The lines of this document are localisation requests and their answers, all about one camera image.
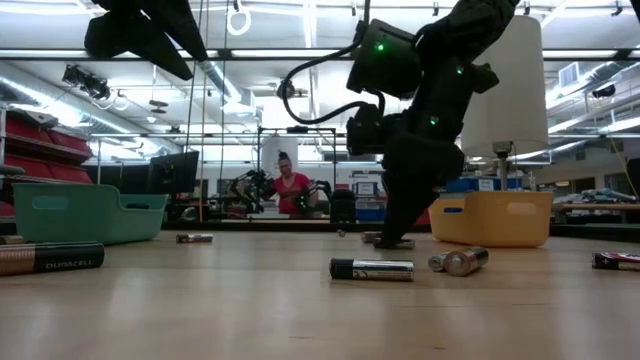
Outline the white blue sign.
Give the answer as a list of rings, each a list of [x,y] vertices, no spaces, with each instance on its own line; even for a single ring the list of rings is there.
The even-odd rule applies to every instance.
[[[354,170],[351,174],[352,190],[357,197],[377,197],[382,190],[381,171]]]

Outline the blue storage bins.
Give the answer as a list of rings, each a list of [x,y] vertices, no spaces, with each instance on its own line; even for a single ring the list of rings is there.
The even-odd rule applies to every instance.
[[[502,183],[497,177],[460,177],[449,181],[442,193],[467,193],[477,191],[501,191]]]

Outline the red storage bin rack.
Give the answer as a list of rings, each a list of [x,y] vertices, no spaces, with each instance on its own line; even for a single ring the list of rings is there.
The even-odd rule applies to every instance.
[[[0,222],[15,218],[14,184],[89,184],[82,164],[91,157],[87,140],[59,131],[55,117],[0,109]]]

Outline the black computer monitor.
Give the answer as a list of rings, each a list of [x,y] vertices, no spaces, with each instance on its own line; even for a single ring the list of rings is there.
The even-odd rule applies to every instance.
[[[191,193],[196,185],[199,152],[170,154],[150,160],[147,192],[175,195]]]

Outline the black office chair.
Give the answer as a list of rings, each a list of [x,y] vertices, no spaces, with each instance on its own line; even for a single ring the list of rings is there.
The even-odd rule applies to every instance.
[[[330,222],[355,223],[356,196],[349,189],[336,189],[330,197]]]

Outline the white shade table lamp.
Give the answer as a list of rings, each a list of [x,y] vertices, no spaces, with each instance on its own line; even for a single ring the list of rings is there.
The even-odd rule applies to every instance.
[[[507,158],[548,149],[542,29],[528,16],[515,16],[476,63],[489,64],[499,78],[472,96],[464,118],[461,148],[469,157],[499,160],[501,189],[508,188]]]

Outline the black ceiling spotlights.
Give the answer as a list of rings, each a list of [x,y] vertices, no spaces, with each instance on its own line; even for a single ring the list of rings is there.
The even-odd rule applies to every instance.
[[[62,81],[73,88],[80,89],[94,100],[102,101],[111,96],[106,79],[99,78],[78,65],[67,64]]]

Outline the red black battery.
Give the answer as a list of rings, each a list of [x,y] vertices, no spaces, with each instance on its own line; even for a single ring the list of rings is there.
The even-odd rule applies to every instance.
[[[623,252],[594,252],[592,267],[603,270],[640,272],[640,255]]]

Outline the overhead light bar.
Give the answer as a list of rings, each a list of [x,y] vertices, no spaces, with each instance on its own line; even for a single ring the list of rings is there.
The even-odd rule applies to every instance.
[[[275,59],[278,61],[311,60],[337,52],[337,48],[256,48],[256,49],[208,49],[207,56],[212,60],[251,61]],[[545,61],[640,61],[640,48],[544,48]],[[91,61],[88,53],[82,49],[0,49],[0,60],[24,61]]]

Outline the yellow plastic bin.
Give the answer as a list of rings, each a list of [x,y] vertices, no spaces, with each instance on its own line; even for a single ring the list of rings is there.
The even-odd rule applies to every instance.
[[[436,200],[431,230],[441,242],[490,248],[536,248],[549,237],[553,195],[549,192],[471,192]]]

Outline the wooden side table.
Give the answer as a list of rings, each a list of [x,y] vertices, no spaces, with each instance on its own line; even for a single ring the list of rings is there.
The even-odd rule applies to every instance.
[[[565,224],[566,223],[566,213],[573,210],[581,210],[581,211],[617,211],[622,212],[623,219],[626,219],[626,213],[629,211],[640,211],[640,204],[628,204],[628,203],[618,203],[618,204],[598,204],[598,203],[563,203],[563,204],[553,204],[552,205],[552,213],[555,216],[555,219],[558,223]]]

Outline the person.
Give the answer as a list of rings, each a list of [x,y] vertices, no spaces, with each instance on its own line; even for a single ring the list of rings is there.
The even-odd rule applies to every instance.
[[[305,212],[298,205],[298,198],[311,186],[311,180],[304,174],[293,170],[292,162],[286,152],[278,154],[280,176],[274,180],[273,189],[279,196],[280,214],[290,218],[304,218]]]

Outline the Duracell copper black battery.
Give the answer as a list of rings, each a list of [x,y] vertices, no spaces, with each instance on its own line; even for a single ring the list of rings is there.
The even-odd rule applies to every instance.
[[[99,268],[104,245],[97,242],[0,246],[0,277]]]

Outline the black table frame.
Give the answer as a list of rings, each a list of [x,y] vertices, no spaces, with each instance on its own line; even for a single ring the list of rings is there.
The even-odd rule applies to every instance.
[[[381,231],[381,223],[329,223],[324,220],[240,220],[222,222],[165,222],[161,229],[180,233],[217,233],[217,232],[329,232],[344,230],[346,233]],[[585,224],[549,225],[551,237],[584,238],[625,243],[640,243],[640,224]]]

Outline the green plastic bin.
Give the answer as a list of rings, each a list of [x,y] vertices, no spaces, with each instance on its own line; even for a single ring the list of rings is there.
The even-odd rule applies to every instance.
[[[16,183],[17,234],[33,243],[145,241],[161,231],[166,194],[121,194],[110,185]]]

